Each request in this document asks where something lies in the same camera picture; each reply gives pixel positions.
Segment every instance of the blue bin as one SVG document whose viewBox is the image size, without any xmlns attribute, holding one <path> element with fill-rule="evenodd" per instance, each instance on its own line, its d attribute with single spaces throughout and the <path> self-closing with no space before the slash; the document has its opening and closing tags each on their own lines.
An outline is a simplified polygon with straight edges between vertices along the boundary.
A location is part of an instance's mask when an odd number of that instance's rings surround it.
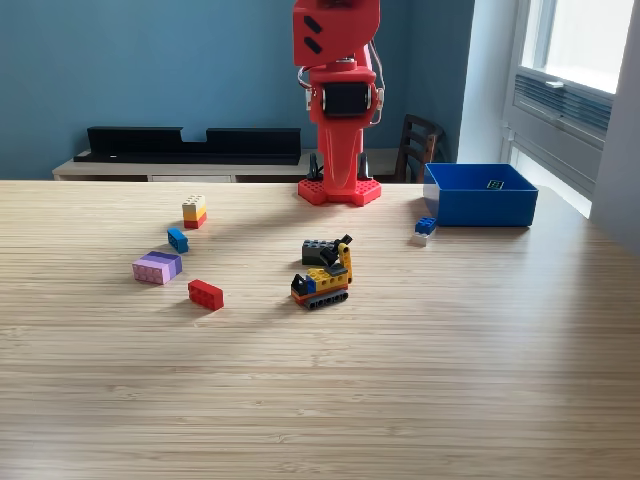
<svg viewBox="0 0 640 480">
<path fill-rule="evenodd" d="M 492 181 L 504 182 L 502 190 L 490 190 Z M 528 227 L 538 189 L 507 164 L 432 163 L 424 198 L 441 226 Z"/>
</svg>

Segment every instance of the red robot base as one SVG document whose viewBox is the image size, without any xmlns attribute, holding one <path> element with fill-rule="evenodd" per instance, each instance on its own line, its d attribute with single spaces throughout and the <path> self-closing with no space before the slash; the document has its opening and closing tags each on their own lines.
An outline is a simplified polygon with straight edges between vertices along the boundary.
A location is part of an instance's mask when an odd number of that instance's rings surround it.
<svg viewBox="0 0 640 480">
<path fill-rule="evenodd" d="M 373 179 L 357 180 L 354 192 L 330 195 L 325 191 L 322 180 L 303 180 L 298 184 L 298 195 L 316 206 L 325 203 L 352 203 L 356 207 L 364 207 L 382 195 L 382 186 Z"/>
</svg>

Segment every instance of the white lego brick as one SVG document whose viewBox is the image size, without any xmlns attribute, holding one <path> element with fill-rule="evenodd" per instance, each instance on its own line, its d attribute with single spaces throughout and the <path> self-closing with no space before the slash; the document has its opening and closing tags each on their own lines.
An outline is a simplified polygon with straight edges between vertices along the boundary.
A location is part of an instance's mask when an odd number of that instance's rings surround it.
<svg viewBox="0 0 640 480">
<path fill-rule="evenodd" d="M 423 235 L 421 233 L 414 233 L 411 237 L 411 243 L 418 245 L 419 247 L 426 247 L 429 243 L 430 235 Z"/>
<path fill-rule="evenodd" d="M 204 195 L 192 195 L 182 204 L 182 211 L 185 213 L 197 213 L 205 205 Z"/>
</svg>

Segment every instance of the red robot arm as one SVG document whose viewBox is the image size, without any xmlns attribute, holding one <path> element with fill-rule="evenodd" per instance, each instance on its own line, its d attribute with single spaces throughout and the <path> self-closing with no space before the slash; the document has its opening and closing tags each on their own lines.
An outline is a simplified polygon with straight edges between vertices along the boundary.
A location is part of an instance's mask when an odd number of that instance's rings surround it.
<svg viewBox="0 0 640 480">
<path fill-rule="evenodd" d="M 382 192 L 366 173 L 358 175 L 358 160 L 366 165 L 363 129 L 379 123 L 384 103 L 382 66 L 373 41 L 379 25 L 380 0 L 297 0 L 294 6 L 294 62 L 302 67 L 298 80 L 307 90 L 307 109 L 318 125 L 318 150 L 324 156 L 322 182 L 317 176 L 298 185 L 298 193 L 314 205 L 364 206 Z M 376 88 L 370 51 L 381 73 L 381 89 Z M 309 83 L 302 80 L 306 71 Z"/>
</svg>

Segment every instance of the pink lego brick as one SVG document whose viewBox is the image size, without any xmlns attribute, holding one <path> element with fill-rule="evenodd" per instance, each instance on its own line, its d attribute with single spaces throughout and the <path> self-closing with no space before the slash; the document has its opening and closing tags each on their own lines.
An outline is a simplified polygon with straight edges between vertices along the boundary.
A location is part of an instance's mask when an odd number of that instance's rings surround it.
<svg viewBox="0 0 640 480">
<path fill-rule="evenodd" d="M 164 285 L 171 280 L 169 265 L 149 260 L 136 260 L 133 264 L 133 278 L 141 282 Z"/>
</svg>

